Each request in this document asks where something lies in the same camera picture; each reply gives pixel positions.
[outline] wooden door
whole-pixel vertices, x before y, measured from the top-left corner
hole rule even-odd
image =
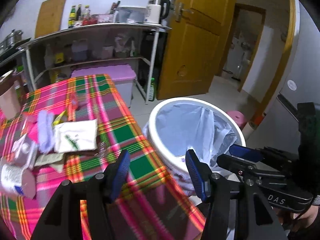
[[[208,92],[218,71],[236,0],[176,0],[157,99]]]

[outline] pink stool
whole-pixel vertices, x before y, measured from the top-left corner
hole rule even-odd
[[[240,127],[240,129],[242,129],[247,123],[246,118],[239,111],[228,111],[227,115],[229,115],[233,119],[233,121],[236,122],[236,124]]]

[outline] electric kettle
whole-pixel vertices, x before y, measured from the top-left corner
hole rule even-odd
[[[144,22],[161,24],[162,20],[167,18],[167,16],[169,15],[169,10],[169,0],[148,0]]]

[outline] door handle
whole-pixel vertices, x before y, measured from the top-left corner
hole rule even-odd
[[[175,15],[176,15],[176,21],[177,21],[177,22],[180,22],[180,21],[181,21],[181,17],[182,17],[182,13],[183,13],[183,12],[188,12],[188,13],[191,13],[191,14],[194,13],[194,12],[191,11],[190,9],[184,9],[183,6],[184,6],[184,4],[183,4],[182,2],[180,2],[180,3],[179,3],[178,10],[177,10],[177,12],[175,13]]]

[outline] plaid tablecloth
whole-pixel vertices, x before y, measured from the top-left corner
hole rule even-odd
[[[75,111],[70,93],[85,98]],[[116,239],[199,239],[205,218],[183,194],[166,170],[129,109],[122,101],[107,75],[71,78],[27,95],[23,112],[37,114],[41,109],[64,106],[69,121],[98,120],[101,140],[108,145],[106,158],[68,156],[61,174],[51,167],[34,169],[36,197],[19,197],[17,202],[0,194],[1,216],[18,239],[30,239],[42,211],[65,179],[72,182],[88,180],[116,160],[121,149],[131,155],[127,183],[120,197],[108,206]],[[4,120],[0,130],[0,153],[13,158],[12,144],[20,138],[22,115],[12,121]],[[81,201],[83,238],[90,239],[86,201]]]

